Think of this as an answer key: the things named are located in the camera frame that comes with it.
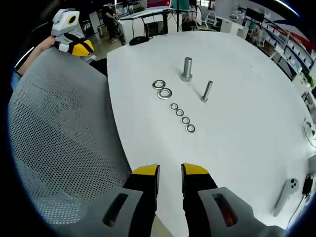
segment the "washer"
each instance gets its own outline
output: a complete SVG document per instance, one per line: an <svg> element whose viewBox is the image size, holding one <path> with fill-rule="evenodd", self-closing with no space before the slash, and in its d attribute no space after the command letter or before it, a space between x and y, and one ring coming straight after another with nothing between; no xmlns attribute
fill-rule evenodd
<svg viewBox="0 0 316 237"><path fill-rule="evenodd" d="M196 131L196 127L194 127L192 124L189 124L187 127L186 127L186 131L188 133L194 133Z"/></svg>
<svg viewBox="0 0 316 237"><path fill-rule="evenodd" d="M179 108L179 106L178 106L176 103L172 103L172 104L170 105L170 109L171 109L172 111L176 111L178 108Z"/></svg>
<svg viewBox="0 0 316 237"><path fill-rule="evenodd" d="M176 116L177 116L177 117L182 117L183 115L184 115L183 110L181 110L181 109L177 109L177 110L176 110Z"/></svg>
<svg viewBox="0 0 316 237"><path fill-rule="evenodd" d="M153 83L153 88L156 90L163 89L166 86L166 83L163 80L155 80Z"/></svg>
<svg viewBox="0 0 316 237"><path fill-rule="evenodd" d="M188 117L182 117L181 118L181 123L185 126L190 124L190 119Z"/></svg>
<svg viewBox="0 0 316 237"><path fill-rule="evenodd" d="M161 93L162 92L168 92L168 95L162 95ZM158 97L162 100L166 100L166 99L169 99L171 96L172 96L172 91L168 88L163 88L161 90L158 91L157 93Z"/></svg>

